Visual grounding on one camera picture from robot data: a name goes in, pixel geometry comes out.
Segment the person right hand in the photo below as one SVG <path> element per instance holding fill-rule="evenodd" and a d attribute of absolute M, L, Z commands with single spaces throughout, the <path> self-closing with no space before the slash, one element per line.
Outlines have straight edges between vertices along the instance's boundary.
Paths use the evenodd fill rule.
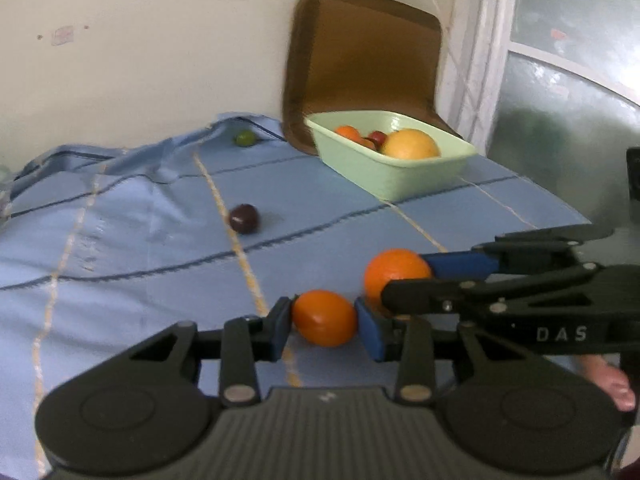
<path fill-rule="evenodd" d="M 578 356 L 578 363 L 582 376 L 607 393 L 621 412 L 628 413 L 636 408 L 636 395 L 628 376 L 604 356 Z"/>

